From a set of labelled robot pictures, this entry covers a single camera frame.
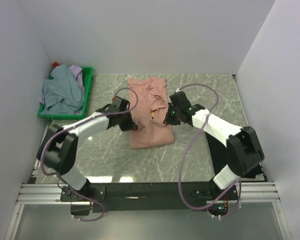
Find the pink printed t-shirt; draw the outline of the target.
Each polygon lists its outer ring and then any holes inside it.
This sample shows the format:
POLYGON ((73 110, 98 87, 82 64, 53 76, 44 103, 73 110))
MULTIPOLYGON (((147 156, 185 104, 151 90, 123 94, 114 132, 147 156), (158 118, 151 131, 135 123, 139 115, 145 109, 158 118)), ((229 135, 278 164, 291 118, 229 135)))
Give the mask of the pink printed t-shirt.
POLYGON ((165 78, 129 78, 129 101, 136 107, 131 111, 137 125, 130 132, 130 147, 145 149, 172 144, 175 139, 170 125, 163 124, 168 112, 167 82, 165 78))

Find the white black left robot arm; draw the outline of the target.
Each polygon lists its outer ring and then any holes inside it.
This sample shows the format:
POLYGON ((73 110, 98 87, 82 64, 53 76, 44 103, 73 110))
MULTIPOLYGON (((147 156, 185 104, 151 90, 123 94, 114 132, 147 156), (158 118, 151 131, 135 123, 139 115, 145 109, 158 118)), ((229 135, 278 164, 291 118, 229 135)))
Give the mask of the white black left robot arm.
POLYGON ((51 125, 37 152, 40 166, 55 170, 78 201, 91 198, 90 181, 75 167, 77 149, 87 138, 115 126, 123 132, 137 128, 130 102, 119 96, 80 121, 64 126, 51 125))

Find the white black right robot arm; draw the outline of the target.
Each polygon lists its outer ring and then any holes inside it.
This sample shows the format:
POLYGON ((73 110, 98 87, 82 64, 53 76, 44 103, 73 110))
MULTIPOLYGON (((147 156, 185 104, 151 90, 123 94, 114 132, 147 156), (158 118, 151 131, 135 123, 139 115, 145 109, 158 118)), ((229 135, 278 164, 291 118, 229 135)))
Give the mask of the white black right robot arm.
POLYGON ((185 123, 205 132, 215 173, 209 187, 212 198, 222 199, 227 187, 239 178, 253 179, 262 173, 265 155, 252 127, 234 125, 200 104, 192 105, 183 91, 169 98, 164 124, 185 123))

